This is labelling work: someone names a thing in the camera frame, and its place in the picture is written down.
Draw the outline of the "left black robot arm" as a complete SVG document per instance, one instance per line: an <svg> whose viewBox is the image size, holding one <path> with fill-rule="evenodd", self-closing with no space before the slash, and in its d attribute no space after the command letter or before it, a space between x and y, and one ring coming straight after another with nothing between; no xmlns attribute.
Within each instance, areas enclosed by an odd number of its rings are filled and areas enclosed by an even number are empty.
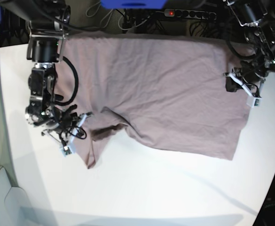
<svg viewBox="0 0 275 226"><path fill-rule="evenodd" d="M225 73L226 91L244 90L249 96L260 97L260 89L270 73L275 73L275 18L269 15L262 0L227 0L231 16L225 23L224 36L231 52L241 66ZM231 43L233 24L244 29L244 38L253 46L253 54L240 54Z"/></svg>

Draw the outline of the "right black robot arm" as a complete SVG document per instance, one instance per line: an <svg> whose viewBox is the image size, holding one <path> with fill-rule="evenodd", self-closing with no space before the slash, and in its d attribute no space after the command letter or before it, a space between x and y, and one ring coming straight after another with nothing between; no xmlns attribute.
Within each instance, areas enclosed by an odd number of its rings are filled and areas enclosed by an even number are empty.
<svg viewBox="0 0 275 226"><path fill-rule="evenodd" d="M29 105L25 117L41 134L56 141L65 155L74 153L75 138L85 139L82 128L91 113L78 115L73 101L79 89L79 76L71 61L63 56L70 29L71 8L63 0L4 0L0 5L27 22L27 60L34 66L28 78ZM74 89L68 101L55 93L58 75L55 65L65 62L74 76Z"/></svg>

